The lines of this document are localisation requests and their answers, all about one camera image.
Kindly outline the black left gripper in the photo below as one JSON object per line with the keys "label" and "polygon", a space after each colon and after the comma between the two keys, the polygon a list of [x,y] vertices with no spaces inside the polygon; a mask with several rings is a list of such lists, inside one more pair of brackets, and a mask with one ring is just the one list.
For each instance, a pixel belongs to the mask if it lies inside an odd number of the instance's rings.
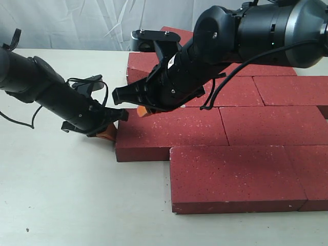
{"label": "black left gripper", "polygon": [[107,108],[92,97],[79,94],[43,59],[35,56],[33,61],[38,69],[37,82],[43,86],[35,101],[65,120],[63,131],[116,141],[114,122],[128,120],[127,110]]}

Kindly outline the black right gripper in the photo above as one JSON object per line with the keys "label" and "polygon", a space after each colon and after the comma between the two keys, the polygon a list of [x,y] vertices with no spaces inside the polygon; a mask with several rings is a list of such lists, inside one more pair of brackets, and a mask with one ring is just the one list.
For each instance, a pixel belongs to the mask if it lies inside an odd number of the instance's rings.
{"label": "black right gripper", "polygon": [[195,97],[201,86],[232,63],[234,49],[233,12],[213,6],[200,15],[193,37],[172,57],[172,65],[164,63],[147,78],[115,88],[114,104],[139,105],[139,117],[154,114],[152,109],[174,110]]}

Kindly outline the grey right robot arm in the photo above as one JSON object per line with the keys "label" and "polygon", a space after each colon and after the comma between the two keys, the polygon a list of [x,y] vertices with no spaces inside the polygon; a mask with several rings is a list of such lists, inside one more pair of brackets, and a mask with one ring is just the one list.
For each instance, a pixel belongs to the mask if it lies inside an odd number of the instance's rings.
{"label": "grey right robot arm", "polygon": [[210,110],[223,87],[250,64],[309,68],[327,56],[327,6],[322,1],[246,2],[238,10],[212,6],[192,37],[136,30],[133,49],[156,53],[150,74],[112,93],[116,105],[132,103],[150,113],[169,112],[204,95],[204,84],[223,78],[203,105]]}

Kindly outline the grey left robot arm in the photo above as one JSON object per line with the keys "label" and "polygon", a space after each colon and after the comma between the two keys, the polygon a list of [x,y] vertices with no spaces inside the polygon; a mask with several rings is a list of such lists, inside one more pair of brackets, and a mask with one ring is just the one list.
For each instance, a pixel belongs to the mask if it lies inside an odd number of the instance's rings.
{"label": "grey left robot arm", "polygon": [[87,137],[116,140],[115,122],[128,120],[125,109],[106,107],[91,94],[106,83],[101,75],[64,80],[38,56],[1,49],[1,90],[23,103],[36,102],[64,120],[61,129]]}

